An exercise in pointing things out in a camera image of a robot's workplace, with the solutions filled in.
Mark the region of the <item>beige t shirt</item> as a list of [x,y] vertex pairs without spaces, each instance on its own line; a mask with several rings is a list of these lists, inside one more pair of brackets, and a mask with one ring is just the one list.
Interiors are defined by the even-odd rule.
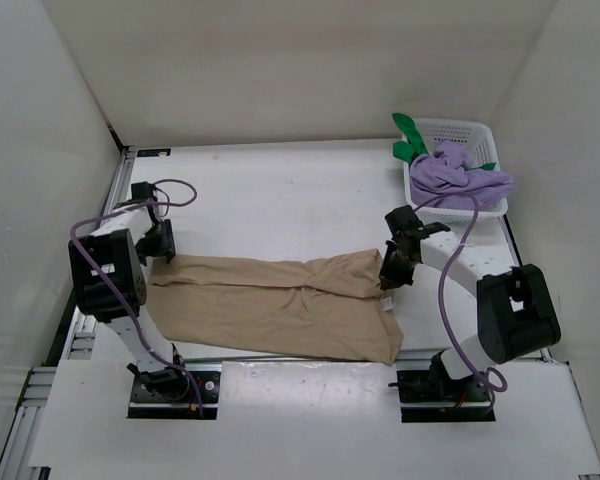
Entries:
[[382,262],[376,249],[307,262],[178,255],[154,261],[147,308],[172,341],[391,364],[404,336]]

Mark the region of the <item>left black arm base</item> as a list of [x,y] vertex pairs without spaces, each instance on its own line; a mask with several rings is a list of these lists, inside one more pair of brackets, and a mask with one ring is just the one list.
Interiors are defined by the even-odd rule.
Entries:
[[171,368],[141,372],[130,363],[133,374],[127,417],[151,420],[215,420],[221,390],[221,367],[195,368],[185,374]]

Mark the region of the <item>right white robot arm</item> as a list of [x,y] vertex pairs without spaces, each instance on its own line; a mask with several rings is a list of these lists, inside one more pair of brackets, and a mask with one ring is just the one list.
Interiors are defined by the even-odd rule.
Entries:
[[[478,254],[466,235],[457,236],[440,223],[426,224],[411,206],[385,217],[391,233],[379,273],[382,290],[411,285],[415,269],[439,272],[437,301],[450,348],[434,355],[422,385],[442,396],[469,380],[502,392],[506,382],[492,384],[497,366],[558,343],[561,329],[541,269],[533,264],[511,266]],[[453,280],[476,301],[477,327],[459,341],[445,306],[445,286]]]

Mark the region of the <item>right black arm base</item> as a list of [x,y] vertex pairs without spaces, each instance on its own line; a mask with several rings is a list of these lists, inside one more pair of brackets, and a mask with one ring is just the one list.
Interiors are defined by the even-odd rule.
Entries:
[[398,393],[402,423],[484,423],[496,420],[486,387],[473,377],[440,388],[429,371],[399,370],[388,384]]

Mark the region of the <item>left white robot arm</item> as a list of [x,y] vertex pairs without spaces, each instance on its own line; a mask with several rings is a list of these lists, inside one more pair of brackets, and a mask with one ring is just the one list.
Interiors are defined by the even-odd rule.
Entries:
[[111,213],[70,228],[68,249],[81,313],[120,337],[134,356],[128,369],[148,391],[182,395],[191,387],[184,360],[146,308],[152,262],[169,262],[176,256],[166,217],[174,203],[160,188],[166,182],[132,184],[131,197]]

